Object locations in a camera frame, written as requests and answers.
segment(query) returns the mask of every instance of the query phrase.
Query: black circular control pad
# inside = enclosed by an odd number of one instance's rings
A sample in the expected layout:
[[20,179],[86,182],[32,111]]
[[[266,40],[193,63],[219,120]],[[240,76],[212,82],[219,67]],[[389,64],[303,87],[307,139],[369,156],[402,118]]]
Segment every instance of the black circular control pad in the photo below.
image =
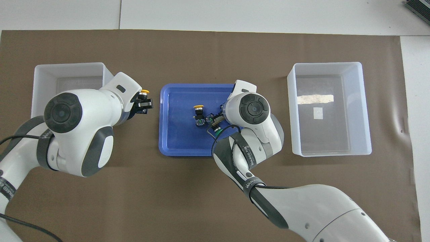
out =
[[61,93],[48,102],[43,117],[50,130],[66,133],[79,124],[82,118],[82,106],[75,94]]
[[269,115],[269,104],[263,97],[250,93],[239,104],[240,116],[249,124],[260,124]]

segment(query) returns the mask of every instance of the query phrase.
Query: blue tray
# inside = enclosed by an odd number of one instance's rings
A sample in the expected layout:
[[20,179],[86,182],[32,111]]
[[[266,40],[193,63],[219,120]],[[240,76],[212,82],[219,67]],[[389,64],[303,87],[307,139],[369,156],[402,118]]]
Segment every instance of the blue tray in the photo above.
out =
[[[195,105],[204,105],[204,115],[220,112],[233,84],[167,84],[160,93],[160,131],[158,148],[167,156],[211,156],[213,138],[206,133],[208,125],[196,126]],[[230,135],[229,128],[224,134]]]

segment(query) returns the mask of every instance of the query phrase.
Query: clear plastic bin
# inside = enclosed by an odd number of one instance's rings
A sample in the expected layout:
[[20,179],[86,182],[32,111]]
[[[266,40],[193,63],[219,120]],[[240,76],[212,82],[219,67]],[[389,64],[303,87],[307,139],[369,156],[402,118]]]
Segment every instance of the clear plastic bin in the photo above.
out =
[[296,63],[287,81],[294,154],[372,152],[360,62]]
[[58,93],[72,89],[99,89],[113,77],[101,62],[38,65],[34,68],[31,117],[43,115],[47,103]]

